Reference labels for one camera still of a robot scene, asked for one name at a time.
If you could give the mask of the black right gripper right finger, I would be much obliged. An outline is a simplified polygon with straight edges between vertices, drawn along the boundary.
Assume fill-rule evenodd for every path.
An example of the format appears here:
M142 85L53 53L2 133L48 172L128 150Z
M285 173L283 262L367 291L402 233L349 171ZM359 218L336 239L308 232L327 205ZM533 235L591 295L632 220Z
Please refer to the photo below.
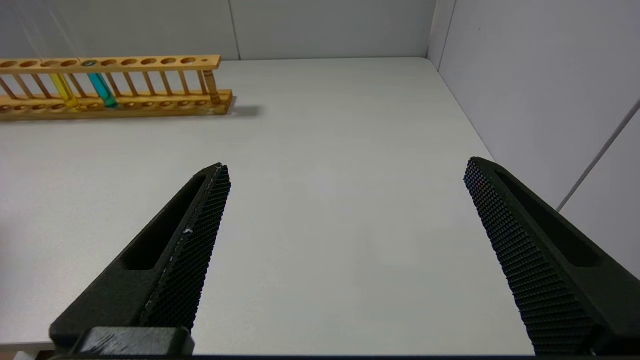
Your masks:
M496 162L463 179L535 355L637 357L638 278Z

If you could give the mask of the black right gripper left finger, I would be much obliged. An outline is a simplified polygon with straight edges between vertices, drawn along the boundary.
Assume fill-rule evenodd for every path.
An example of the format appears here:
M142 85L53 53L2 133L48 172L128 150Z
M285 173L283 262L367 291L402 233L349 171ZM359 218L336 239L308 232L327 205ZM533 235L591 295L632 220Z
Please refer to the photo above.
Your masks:
M219 162L194 174L53 321L55 349L70 351L96 327L191 331L231 186Z

